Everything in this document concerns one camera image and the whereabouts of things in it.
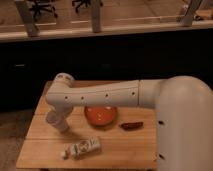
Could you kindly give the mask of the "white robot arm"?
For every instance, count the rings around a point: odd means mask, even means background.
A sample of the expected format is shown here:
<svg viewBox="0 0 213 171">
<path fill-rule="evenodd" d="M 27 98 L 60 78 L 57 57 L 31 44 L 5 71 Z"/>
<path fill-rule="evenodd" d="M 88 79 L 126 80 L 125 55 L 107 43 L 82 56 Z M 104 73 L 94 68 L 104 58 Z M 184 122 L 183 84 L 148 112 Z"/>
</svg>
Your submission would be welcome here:
<svg viewBox="0 0 213 171">
<path fill-rule="evenodd" d="M 156 113 L 157 170 L 213 171 L 213 90 L 192 76 L 75 87 L 56 75 L 46 94 L 53 111 L 74 106 L 143 107 Z"/>
</svg>

